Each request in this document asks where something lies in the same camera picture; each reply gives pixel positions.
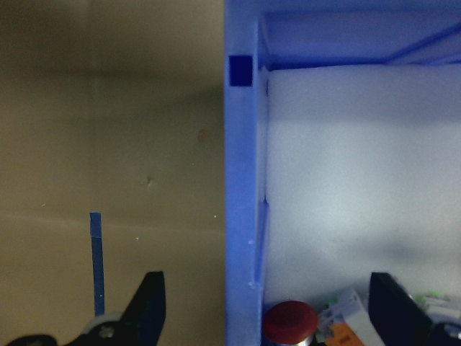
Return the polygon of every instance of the red button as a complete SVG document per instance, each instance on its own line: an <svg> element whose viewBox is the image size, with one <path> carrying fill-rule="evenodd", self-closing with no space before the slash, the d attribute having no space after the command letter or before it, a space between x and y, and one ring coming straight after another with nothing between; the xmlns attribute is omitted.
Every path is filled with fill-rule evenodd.
<svg viewBox="0 0 461 346"><path fill-rule="evenodd" d="M302 301L285 301L264 316L262 332L277 344L296 345L313 335L317 326L317 313L310 305Z"/></svg>

